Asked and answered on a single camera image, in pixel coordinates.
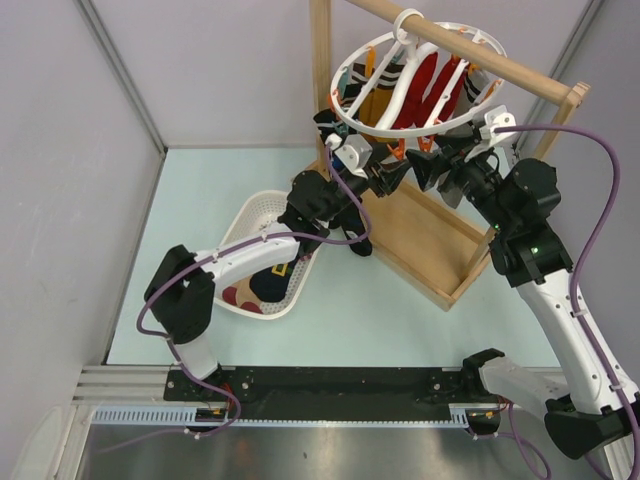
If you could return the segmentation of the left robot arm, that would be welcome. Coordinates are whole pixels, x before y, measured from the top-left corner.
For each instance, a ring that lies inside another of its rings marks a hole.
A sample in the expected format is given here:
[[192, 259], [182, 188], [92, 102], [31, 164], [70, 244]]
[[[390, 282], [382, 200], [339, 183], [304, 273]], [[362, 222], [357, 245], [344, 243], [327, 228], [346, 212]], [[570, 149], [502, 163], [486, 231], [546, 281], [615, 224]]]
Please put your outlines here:
[[263, 303], [277, 303], [286, 295], [289, 272], [322, 244], [329, 233], [343, 231], [341, 245], [363, 257], [373, 251], [372, 221], [362, 196], [395, 192], [409, 164], [405, 160], [366, 165], [363, 175], [333, 170], [298, 174], [286, 197], [284, 212], [268, 226], [220, 249], [194, 253], [184, 245], [164, 256], [144, 294], [142, 312], [161, 324], [163, 338], [178, 364], [186, 370], [186, 387], [197, 398], [214, 397], [221, 387], [219, 361], [207, 338], [216, 294], [239, 292], [239, 282], [251, 286], [246, 306], [257, 311]]

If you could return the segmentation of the black sock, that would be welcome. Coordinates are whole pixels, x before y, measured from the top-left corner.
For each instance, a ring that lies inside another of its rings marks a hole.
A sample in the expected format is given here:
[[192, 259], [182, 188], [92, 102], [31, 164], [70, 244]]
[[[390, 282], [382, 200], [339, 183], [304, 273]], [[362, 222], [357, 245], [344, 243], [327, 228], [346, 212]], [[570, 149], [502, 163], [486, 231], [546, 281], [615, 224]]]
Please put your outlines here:
[[323, 144], [331, 135], [337, 135], [341, 140], [344, 140], [348, 135], [347, 125], [331, 109], [317, 112], [313, 116], [313, 121]]
[[[340, 226], [347, 240], [354, 240], [366, 232], [363, 220], [357, 209], [343, 211], [340, 216]], [[360, 257], [369, 257], [373, 253], [373, 246], [368, 238], [349, 244], [349, 248]]]

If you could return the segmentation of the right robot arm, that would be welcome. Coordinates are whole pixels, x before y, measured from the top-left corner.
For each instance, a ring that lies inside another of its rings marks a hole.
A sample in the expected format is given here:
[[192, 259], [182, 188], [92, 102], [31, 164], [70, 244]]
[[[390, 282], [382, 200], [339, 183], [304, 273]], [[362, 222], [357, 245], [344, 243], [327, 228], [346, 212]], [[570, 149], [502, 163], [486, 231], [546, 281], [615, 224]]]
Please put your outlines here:
[[509, 399], [540, 419], [556, 447], [571, 459], [631, 434], [639, 418], [639, 388], [617, 364], [590, 316], [579, 290], [570, 286], [573, 262], [547, 218], [559, 204], [557, 175], [549, 164], [528, 158], [507, 176], [492, 168], [488, 150], [471, 159], [463, 151], [406, 157], [422, 190], [446, 180], [497, 233], [489, 252], [541, 325], [565, 381], [548, 380], [488, 349], [464, 360], [463, 393], [473, 401], [491, 394]]

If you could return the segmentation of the mustard brown striped sock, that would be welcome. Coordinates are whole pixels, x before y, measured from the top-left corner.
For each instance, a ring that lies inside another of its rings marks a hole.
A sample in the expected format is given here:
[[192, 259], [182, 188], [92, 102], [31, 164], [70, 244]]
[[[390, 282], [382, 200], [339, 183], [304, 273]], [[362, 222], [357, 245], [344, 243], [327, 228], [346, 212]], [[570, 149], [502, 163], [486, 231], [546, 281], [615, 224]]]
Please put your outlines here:
[[369, 92], [359, 109], [359, 119], [367, 126], [375, 126], [391, 100], [393, 91], [397, 85], [403, 64], [389, 63], [376, 86]]

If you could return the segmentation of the white round clip hanger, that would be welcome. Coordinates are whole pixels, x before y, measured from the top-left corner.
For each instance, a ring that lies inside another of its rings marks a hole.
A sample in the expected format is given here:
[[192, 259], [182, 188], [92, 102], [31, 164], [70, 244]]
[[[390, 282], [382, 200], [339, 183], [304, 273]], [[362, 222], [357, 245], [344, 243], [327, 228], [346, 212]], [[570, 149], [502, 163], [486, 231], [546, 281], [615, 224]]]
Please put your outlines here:
[[403, 28], [421, 16], [403, 10], [391, 32], [340, 65], [328, 95], [338, 132], [424, 139], [472, 120], [494, 100], [501, 78]]

